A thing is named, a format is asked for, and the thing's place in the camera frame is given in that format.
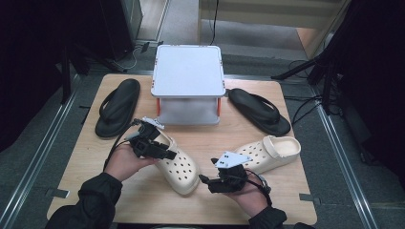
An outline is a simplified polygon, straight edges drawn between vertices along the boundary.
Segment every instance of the black flip-flop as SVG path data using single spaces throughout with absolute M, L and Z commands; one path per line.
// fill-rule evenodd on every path
M 277 107 L 257 94 L 237 88 L 228 90 L 228 98 L 244 117 L 267 134 L 281 136 L 291 129 Z
M 136 79 L 125 79 L 102 102 L 96 124 L 96 135 L 112 137 L 125 131 L 137 107 L 140 84 Z

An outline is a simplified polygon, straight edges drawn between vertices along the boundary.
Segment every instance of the wooden table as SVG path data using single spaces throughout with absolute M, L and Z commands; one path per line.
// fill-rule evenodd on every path
M 48 218 L 63 205 L 76 204 L 77 191 L 87 179 L 101 173 L 103 163 L 114 139 L 101 139 L 95 134 L 101 102 L 125 78 L 135 78 L 141 85 L 135 117 L 156 117 L 156 98 L 151 95 L 152 76 L 108 74 L 104 77 L 95 101 L 75 145 L 58 189 L 69 190 L 67 198 L 54 198 Z M 228 89 L 242 88 L 259 94 L 274 103 L 287 119 L 288 112 L 281 87 L 274 81 L 226 79 Z M 215 178 L 218 170 L 210 158 L 219 158 L 224 151 L 261 140 L 266 134 L 252 126 L 226 97 L 222 98 L 221 121 L 212 126 L 166 126 L 164 132 L 178 142 L 178 146 L 200 165 L 201 174 Z M 286 166 L 263 173 L 271 187 L 273 206 L 284 210 L 286 224 L 317 220 L 313 203 L 300 200 L 309 194 L 309 187 L 301 159 Z M 233 200 L 222 194 L 211 194 L 205 184 L 198 185 L 190 195 L 177 194 L 155 166 L 148 166 L 123 182 L 122 195 L 117 203 L 115 222 L 176 223 L 176 224 L 247 224 L 249 219 Z

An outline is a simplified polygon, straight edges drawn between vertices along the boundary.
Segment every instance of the black sleeve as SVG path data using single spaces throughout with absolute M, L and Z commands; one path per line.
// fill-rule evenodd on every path
M 268 206 L 262 212 L 249 220 L 251 229 L 276 229 L 283 228 L 287 215 L 282 210 Z
M 46 229 L 110 228 L 121 189 L 122 183 L 106 173 L 87 180 L 78 191 L 78 203 L 56 210 Z

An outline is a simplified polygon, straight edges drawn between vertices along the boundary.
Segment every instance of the box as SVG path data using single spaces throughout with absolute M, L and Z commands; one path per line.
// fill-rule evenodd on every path
M 220 48 L 158 46 L 151 93 L 162 124 L 218 124 L 225 94 Z

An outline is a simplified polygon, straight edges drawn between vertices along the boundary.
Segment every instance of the hand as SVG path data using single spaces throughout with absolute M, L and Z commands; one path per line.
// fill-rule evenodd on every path
M 131 177 L 141 168 L 158 162 L 158 159 L 151 157 L 137 157 L 133 149 L 128 144 L 119 145 L 113 152 L 104 173 L 107 173 L 119 181 Z
M 246 170 L 246 172 L 249 180 L 257 183 L 258 185 L 262 185 L 262 181 L 254 174 L 252 174 L 249 170 Z M 256 216 L 267 208 L 266 197 L 256 186 L 249 182 L 245 184 L 245 187 L 241 191 L 226 193 L 224 195 L 235 200 L 239 206 L 241 206 L 242 210 L 244 210 L 251 217 Z

